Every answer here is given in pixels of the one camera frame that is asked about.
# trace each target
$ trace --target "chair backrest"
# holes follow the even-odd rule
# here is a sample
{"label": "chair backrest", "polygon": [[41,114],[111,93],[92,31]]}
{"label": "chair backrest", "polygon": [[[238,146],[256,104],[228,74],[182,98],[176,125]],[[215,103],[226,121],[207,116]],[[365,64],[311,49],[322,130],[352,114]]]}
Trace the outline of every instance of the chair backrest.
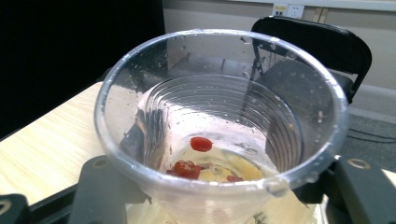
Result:
{"label": "chair backrest", "polygon": [[366,43],[341,27],[270,16],[256,21],[251,31],[276,36],[304,49],[329,69],[357,75],[353,84],[344,89],[349,103],[372,63],[372,53]]}

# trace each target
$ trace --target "wall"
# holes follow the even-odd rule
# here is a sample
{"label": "wall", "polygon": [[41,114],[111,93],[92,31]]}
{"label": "wall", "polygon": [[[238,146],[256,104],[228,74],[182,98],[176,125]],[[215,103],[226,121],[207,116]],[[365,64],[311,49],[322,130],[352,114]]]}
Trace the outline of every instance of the wall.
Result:
{"label": "wall", "polygon": [[[249,31],[258,18],[272,13],[272,7],[272,4],[252,2],[163,0],[165,31],[193,28]],[[373,53],[371,69],[351,110],[362,116],[396,123],[396,12],[325,9],[327,15],[322,17],[325,23],[354,32]],[[318,11],[323,10],[305,7],[303,20],[316,20]]]}

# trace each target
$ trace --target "wooden table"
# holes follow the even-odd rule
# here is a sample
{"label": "wooden table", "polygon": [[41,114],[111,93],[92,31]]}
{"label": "wooden table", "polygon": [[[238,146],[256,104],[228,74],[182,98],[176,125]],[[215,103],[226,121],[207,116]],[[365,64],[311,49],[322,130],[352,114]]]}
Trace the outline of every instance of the wooden table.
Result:
{"label": "wooden table", "polygon": [[[0,142],[0,194],[20,193],[29,204],[39,202],[76,184],[82,165],[105,154],[93,124],[94,103],[101,85],[94,84]],[[396,183],[396,174],[386,174]],[[284,208],[284,203],[279,202],[274,200],[271,206]],[[137,206],[146,209],[144,204]]]}

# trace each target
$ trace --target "plastic cup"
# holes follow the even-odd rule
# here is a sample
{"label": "plastic cup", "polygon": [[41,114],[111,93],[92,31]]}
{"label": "plastic cup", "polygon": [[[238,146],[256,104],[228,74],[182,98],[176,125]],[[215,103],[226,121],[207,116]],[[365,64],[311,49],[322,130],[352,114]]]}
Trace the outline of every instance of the plastic cup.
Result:
{"label": "plastic cup", "polygon": [[[290,43],[191,30],[119,60],[99,92],[95,125],[113,164],[175,222],[244,223],[332,163],[347,101],[327,69]],[[196,136],[212,149],[194,150]],[[179,160],[200,165],[200,177],[168,175]]]}

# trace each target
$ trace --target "electrical outlet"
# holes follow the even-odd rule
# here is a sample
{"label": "electrical outlet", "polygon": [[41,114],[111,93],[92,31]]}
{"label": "electrical outlet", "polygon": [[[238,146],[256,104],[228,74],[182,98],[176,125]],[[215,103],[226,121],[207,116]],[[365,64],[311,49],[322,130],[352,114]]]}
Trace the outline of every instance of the electrical outlet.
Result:
{"label": "electrical outlet", "polygon": [[286,16],[287,13],[288,13],[287,4],[274,4],[273,16]]}
{"label": "electrical outlet", "polygon": [[289,5],[288,13],[286,14],[287,17],[301,19],[304,13],[304,6],[299,5]]}

